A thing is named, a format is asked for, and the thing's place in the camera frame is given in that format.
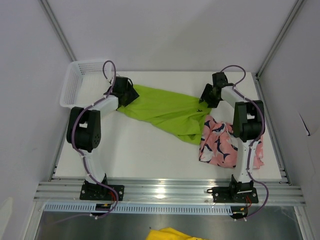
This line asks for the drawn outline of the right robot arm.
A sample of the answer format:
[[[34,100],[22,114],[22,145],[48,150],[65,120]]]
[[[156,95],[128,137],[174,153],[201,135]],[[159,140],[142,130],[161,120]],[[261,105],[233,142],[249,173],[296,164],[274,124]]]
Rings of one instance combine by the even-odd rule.
[[[237,158],[229,186],[208,189],[215,203],[257,203],[252,171],[256,149],[265,132],[264,104],[261,100],[247,98],[228,82],[224,72],[212,75],[212,84],[207,84],[199,99],[209,108],[217,108],[221,101],[233,107],[232,133],[237,140]]]

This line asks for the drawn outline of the white perforated plastic basket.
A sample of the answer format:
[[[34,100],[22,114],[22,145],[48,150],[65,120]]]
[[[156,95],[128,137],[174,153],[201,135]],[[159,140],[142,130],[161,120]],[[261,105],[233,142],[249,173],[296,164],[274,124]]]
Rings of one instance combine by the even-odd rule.
[[[105,59],[71,62],[65,74],[60,106],[69,109],[89,106],[103,97],[113,77],[113,65]]]

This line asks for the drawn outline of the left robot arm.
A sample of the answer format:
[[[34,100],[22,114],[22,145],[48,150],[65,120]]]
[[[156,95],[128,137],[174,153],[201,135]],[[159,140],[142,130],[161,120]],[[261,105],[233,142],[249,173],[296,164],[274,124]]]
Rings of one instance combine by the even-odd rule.
[[[70,111],[66,140],[79,154],[86,173],[85,180],[93,184],[90,192],[97,200],[105,199],[109,193],[104,183],[106,172],[94,155],[102,139],[101,118],[128,106],[138,97],[132,80],[117,76],[101,99],[87,107],[75,106]]]

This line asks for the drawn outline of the yellow cloth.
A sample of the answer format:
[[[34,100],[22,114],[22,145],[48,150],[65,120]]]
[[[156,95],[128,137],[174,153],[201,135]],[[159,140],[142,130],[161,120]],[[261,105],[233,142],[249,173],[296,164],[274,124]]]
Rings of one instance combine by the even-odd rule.
[[[174,228],[167,227],[160,230],[151,229],[146,240],[203,240],[201,237],[190,236]]]

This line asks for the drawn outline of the left aluminium frame post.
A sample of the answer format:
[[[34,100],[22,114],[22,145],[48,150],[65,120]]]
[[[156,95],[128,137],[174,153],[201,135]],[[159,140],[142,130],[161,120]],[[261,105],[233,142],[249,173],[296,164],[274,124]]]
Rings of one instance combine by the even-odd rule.
[[[58,18],[56,17],[54,11],[52,10],[52,7],[48,0],[39,0],[39,5],[41,6],[44,14],[47,17],[48,22],[50,23],[54,33],[56,34],[56,37],[58,41],[60,42],[67,58],[74,62],[77,60],[74,51],[72,50],[69,41],[67,40],[64,31],[58,21]]]

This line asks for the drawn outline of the aluminium frame post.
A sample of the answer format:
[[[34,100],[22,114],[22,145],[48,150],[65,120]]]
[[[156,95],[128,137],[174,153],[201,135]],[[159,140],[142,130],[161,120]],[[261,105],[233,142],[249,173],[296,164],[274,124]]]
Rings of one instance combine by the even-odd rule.
[[[282,24],[278,34],[276,35],[276,38],[272,42],[271,47],[269,48],[266,56],[263,58],[263,61],[261,62],[258,70],[255,73],[255,78],[259,80],[270,64],[271,60],[277,53],[279,47],[281,46],[282,42],[284,41],[286,35],[288,34],[290,28],[293,26],[296,18],[298,17],[300,11],[303,9],[306,0],[296,0],[294,2],[293,7],[289,11],[287,17],[285,18],[284,23]]]
[[[54,11],[52,10],[52,7],[48,0],[39,0],[39,5],[41,6],[44,14],[47,17],[48,22],[50,23],[54,33],[56,34],[56,37],[58,41],[60,42],[67,58],[74,62],[77,60],[74,51],[72,50],[69,41],[67,40],[64,31],[58,21],[58,18],[56,17]]]

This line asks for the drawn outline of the pink shark print shorts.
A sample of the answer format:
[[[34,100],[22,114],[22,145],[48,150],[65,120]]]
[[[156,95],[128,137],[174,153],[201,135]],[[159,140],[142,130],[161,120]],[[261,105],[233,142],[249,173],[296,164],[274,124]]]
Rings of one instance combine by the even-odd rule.
[[[234,169],[237,164],[238,142],[233,125],[216,121],[207,115],[200,138],[198,160],[203,163]]]

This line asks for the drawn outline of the right aluminium frame post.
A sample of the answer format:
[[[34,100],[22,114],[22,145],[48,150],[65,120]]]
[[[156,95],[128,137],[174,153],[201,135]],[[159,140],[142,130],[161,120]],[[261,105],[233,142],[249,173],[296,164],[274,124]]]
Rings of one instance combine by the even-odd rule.
[[[263,58],[263,61],[261,62],[258,70],[255,73],[255,78],[259,80],[270,64],[271,60],[277,53],[279,47],[281,46],[282,42],[284,41],[286,35],[288,34],[290,28],[293,26],[296,18],[298,17],[300,11],[303,9],[306,0],[296,0],[294,2],[293,7],[289,11],[287,17],[285,18],[284,23],[282,24],[278,34],[276,35],[276,38],[272,42],[271,47],[269,48],[266,56]]]

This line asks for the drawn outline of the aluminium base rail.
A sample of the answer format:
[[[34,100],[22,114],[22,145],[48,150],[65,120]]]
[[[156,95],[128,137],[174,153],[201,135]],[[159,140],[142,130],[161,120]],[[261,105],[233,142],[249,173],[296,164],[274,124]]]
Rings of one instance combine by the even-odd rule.
[[[213,201],[213,196],[207,192],[212,187],[226,187],[227,181],[178,180],[178,179],[126,179],[109,178],[110,185],[123,185],[123,202],[133,204],[177,204],[203,205]],[[35,202],[79,202],[82,189],[82,179],[54,178],[38,184],[33,200]],[[268,197],[268,206],[305,206],[302,188],[287,182],[266,182],[264,186],[254,185],[259,203]]]

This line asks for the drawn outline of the lime green shorts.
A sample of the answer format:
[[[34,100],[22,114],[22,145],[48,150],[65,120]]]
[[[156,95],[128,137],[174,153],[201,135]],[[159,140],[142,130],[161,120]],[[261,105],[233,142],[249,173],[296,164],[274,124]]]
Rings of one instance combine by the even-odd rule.
[[[139,97],[118,112],[127,117],[152,124],[183,142],[199,145],[206,116],[211,109],[194,96],[135,85]]]

